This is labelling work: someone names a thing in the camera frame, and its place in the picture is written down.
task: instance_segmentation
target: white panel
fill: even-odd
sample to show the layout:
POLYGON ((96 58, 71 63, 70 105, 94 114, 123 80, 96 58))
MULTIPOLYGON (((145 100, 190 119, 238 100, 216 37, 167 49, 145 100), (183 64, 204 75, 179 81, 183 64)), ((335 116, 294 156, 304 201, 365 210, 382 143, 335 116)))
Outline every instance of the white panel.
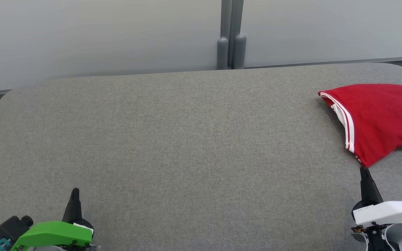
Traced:
POLYGON ((0 0, 0 90, 216 67, 221 1, 0 0))
POLYGON ((402 57, 402 0, 244 0, 245 66, 402 57))

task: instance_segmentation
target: red garment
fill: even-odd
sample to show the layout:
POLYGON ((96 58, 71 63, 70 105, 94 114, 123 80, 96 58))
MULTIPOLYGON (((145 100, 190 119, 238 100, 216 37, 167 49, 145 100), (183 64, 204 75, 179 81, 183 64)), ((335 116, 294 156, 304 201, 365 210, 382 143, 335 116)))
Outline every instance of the red garment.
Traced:
POLYGON ((319 92, 345 127, 345 147, 366 167, 402 146, 402 85, 354 84, 319 92))

